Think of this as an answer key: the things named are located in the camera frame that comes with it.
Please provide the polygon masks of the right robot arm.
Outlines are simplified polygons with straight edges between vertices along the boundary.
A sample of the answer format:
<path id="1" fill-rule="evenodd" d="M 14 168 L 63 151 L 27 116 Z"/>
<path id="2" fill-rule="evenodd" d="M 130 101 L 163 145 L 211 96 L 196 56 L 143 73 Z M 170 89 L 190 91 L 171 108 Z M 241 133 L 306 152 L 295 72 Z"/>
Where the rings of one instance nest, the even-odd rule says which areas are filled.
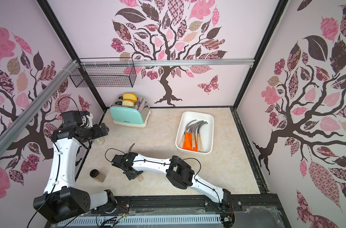
<path id="1" fill-rule="evenodd" d="M 185 161 L 186 159 L 175 155 L 170 159 L 157 159 L 129 152 L 124 155 L 115 155 L 110 163 L 120 168 L 129 180 L 137 178 L 144 171 L 160 173 L 165 175 L 176 188 L 194 189 L 212 202 L 219 204 L 221 210 L 231 210 L 231 192 L 202 179 L 198 172 L 195 172 Z"/>

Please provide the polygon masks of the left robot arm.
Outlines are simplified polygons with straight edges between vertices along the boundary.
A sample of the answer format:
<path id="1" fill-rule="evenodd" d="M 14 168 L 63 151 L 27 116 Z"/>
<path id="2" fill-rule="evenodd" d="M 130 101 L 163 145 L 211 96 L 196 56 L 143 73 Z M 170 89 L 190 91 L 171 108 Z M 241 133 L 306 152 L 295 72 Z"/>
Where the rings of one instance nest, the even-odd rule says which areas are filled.
<path id="1" fill-rule="evenodd" d="M 33 200 L 33 207 L 50 223 L 57 224 L 93 209 L 112 212 L 116 200 L 111 190 L 89 194 L 77 189 L 76 157 L 84 143 L 107 136 L 109 128 L 93 124 L 88 111 L 67 111 L 61 114 L 62 124 L 53 131 L 53 161 L 43 195 Z"/>

